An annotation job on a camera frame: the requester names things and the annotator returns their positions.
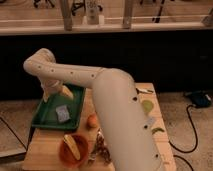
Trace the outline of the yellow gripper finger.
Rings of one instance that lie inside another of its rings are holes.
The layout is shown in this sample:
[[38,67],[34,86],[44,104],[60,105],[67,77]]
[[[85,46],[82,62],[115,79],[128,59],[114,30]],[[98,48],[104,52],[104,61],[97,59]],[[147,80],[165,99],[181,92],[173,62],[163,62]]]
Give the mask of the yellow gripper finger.
[[44,92],[44,93],[43,93],[43,100],[44,100],[44,102],[47,102],[47,101],[48,101],[48,98],[49,98],[49,94],[46,93],[46,92]]
[[62,86],[62,90],[60,92],[61,95],[66,96],[68,98],[70,98],[71,100],[74,99],[74,95],[73,93],[69,90],[69,88],[65,85]]

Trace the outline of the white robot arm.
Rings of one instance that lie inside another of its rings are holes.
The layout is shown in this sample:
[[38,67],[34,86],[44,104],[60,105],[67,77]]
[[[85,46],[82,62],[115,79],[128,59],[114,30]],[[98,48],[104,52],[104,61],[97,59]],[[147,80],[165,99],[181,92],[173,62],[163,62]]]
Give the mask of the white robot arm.
[[58,64],[46,48],[27,58],[23,68],[44,89],[71,83],[92,90],[115,171],[165,171],[130,74],[116,68]]

